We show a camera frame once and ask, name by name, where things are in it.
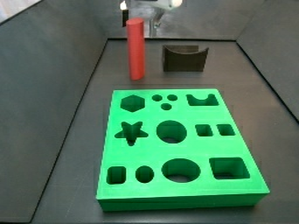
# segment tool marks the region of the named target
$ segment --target green foam block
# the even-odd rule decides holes
[[[97,182],[104,211],[252,206],[268,193],[216,89],[113,92]]]

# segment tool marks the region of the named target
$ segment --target gray floor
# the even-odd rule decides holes
[[[163,45],[209,48],[204,73],[164,73]],[[34,223],[296,223],[299,220],[299,126],[233,42],[147,41],[145,77],[129,81],[127,42],[108,41]],[[271,194],[255,207],[102,213],[94,199],[113,89],[217,88],[240,128]]]

